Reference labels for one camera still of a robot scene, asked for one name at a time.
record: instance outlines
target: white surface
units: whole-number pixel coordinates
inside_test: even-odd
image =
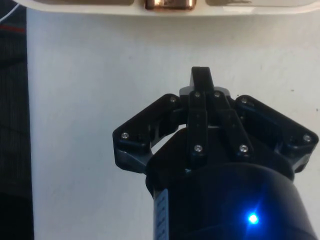
[[[151,240],[145,177],[118,169],[112,132],[209,66],[320,135],[320,13],[145,18],[27,12],[36,240]],[[320,146],[295,184],[320,236]]]
[[[196,8],[192,11],[154,12],[145,10],[140,0],[136,0],[130,6],[118,5],[90,5],[90,4],[46,4],[36,0],[15,0],[17,3],[35,10],[58,13],[82,13],[82,14],[108,14],[129,16],[229,16],[229,15],[278,15],[307,13],[320,9],[320,1],[306,0],[277,0],[279,6],[269,5],[270,0],[265,0],[267,6],[208,6],[205,0],[198,0]]]

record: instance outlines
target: white device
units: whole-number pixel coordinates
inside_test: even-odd
[[[320,0],[153,0],[154,9],[146,9],[148,0],[15,0],[40,11],[108,14],[129,16],[226,16],[299,14],[320,9]],[[192,9],[166,9],[170,4],[192,4]]]

